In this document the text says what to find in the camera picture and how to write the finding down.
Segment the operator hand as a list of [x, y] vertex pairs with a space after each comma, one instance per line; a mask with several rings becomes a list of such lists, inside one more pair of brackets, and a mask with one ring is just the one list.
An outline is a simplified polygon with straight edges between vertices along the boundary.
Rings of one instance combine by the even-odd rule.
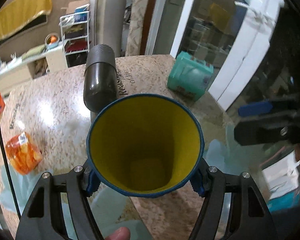
[[105, 240], [130, 240], [130, 230], [127, 227], [120, 227], [107, 236]]

